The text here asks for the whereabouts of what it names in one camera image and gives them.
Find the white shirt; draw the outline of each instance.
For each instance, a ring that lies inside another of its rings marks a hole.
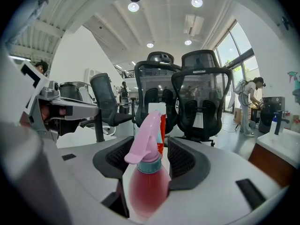
[[[244,94],[249,95],[251,89],[253,89],[253,91],[255,91],[256,89],[256,84],[254,82],[248,82],[248,84],[245,86],[245,88],[242,91],[244,91]]]

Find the large window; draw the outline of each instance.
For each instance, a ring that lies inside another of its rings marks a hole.
[[[227,65],[233,59],[239,56],[238,50],[234,44],[233,38],[230,33],[224,38],[224,40],[217,46],[217,50],[220,54],[219,60],[221,60],[221,67]]]
[[[230,29],[224,34],[220,42],[214,48],[214,53],[221,67],[227,67],[232,71],[231,87],[235,89],[242,79],[254,79],[259,77],[259,69],[256,57],[251,48],[251,44],[238,22],[235,22]],[[256,99],[262,98],[262,90],[256,92]],[[225,111],[233,112],[227,109],[229,95],[225,99]],[[235,107],[240,107],[239,101],[236,99]]]

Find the round ceiling light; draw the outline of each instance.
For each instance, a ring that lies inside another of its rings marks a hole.
[[[128,5],[128,10],[130,12],[136,12],[137,10],[139,10],[139,8],[140,8],[139,5],[135,2],[132,2]]]
[[[185,44],[185,45],[191,45],[191,44],[192,44],[192,41],[191,41],[191,40],[187,40],[187,41],[184,42],[184,44]]]
[[[202,1],[202,0],[192,0],[192,5],[193,5],[195,8],[201,7],[202,4],[203,4],[203,1]]]
[[[147,44],[147,47],[153,48],[153,47],[154,47],[154,44],[153,44],[153,43],[148,43],[148,44]]]

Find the chair seat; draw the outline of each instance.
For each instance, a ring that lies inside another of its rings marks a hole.
[[[130,120],[132,120],[131,114],[116,113],[116,115],[113,118],[113,123],[117,126],[120,123],[127,122]]]

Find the gray floor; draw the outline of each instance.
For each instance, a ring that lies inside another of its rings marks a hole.
[[[252,129],[255,136],[247,137],[243,133],[240,133],[240,126],[237,131],[234,131],[237,123],[233,121],[233,115],[223,113],[222,114],[222,129],[218,133],[217,137],[211,137],[216,143],[215,147],[235,152],[247,159],[250,157],[251,152],[254,148],[256,139],[263,135],[258,129]]]

